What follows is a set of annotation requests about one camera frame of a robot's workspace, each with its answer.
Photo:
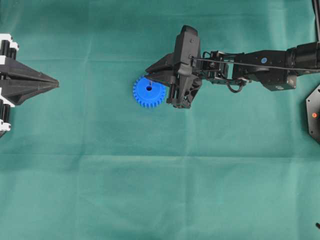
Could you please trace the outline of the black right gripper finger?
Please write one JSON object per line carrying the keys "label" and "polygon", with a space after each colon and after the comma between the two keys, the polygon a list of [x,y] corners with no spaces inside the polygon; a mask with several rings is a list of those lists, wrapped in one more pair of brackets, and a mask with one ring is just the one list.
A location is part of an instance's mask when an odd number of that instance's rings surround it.
{"label": "black right gripper finger", "polygon": [[174,65],[174,53],[168,53],[157,62],[149,66],[145,72],[148,74],[155,74],[160,72],[169,71],[176,74]]}
{"label": "black right gripper finger", "polygon": [[149,74],[149,79],[167,87],[177,84],[177,75],[173,71],[160,71]]}

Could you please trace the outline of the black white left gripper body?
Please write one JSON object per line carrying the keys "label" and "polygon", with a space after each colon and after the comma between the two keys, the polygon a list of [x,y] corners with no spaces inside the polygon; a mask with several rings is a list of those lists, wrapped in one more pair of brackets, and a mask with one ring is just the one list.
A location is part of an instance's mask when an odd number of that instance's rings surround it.
{"label": "black white left gripper body", "polygon": [[[13,41],[13,37],[9,33],[0,34],[0,66],[4,67],[7,59],[16,59],[19,45]],[[10,111],[16,105],[13,100],[9,100],[6,96],[6,84],[10,78],[0,72],[0,136],[3,137],[11,130]]]}

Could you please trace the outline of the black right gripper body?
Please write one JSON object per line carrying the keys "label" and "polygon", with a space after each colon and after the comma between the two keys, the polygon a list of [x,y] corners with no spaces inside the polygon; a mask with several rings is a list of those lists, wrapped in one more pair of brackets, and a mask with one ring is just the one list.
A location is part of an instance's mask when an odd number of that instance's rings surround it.
{"label": "black right gripper body", "polygon": [[170,85],[168,104],[178,109],[189,109],[196,97],[202,79],[197,76],[197,61],[201,56],[200,38],[198,31],[184,25],[176,37],[173,53],[173,76],[175,83]]}

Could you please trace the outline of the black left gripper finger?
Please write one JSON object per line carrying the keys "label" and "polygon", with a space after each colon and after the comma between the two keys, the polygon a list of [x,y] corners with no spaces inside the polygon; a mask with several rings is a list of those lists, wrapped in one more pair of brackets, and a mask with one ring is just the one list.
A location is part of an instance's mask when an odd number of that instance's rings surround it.
{"label": "black left gripper finger", "polygon": [[58,85],[59,81],[42,72],[36,71],[33,68],[24,65],[14,59],[5,59],[4,64],[0,65],[0,72],[12,77],[25,78],[34,81],[53,83]]}
{"label": "black left gripper finger", "polygon": [[29,98],[59,87],[59,84],[38,80],[9,79],[5,84],[6,97],[13,100],[15,106],[21,105]]}

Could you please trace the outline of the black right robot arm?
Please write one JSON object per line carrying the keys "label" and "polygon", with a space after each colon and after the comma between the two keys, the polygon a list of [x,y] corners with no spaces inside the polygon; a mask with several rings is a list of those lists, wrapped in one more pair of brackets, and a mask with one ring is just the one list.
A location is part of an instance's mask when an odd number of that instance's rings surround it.
{"label": "black right robot arm", "polygon": [[320,44],[311,42],[287,50],[250,53],[201,52],[198,31],[184,25],[175,40],[174,51],[146,70],[145,77],[169,88],[166,102],[189,109],[207,80],[226,85],[232,93],[254,82],[270,91],[293,90],[297,77],[320,71]]}

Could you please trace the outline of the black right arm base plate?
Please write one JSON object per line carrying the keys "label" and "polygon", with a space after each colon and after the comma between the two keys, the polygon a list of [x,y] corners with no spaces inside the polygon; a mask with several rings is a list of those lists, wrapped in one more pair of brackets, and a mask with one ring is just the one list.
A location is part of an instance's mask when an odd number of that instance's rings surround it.
{"label": "black right arm base plate", "polygon": [[306,114],[309,135],[320,143],[320,86],[306,98]]}

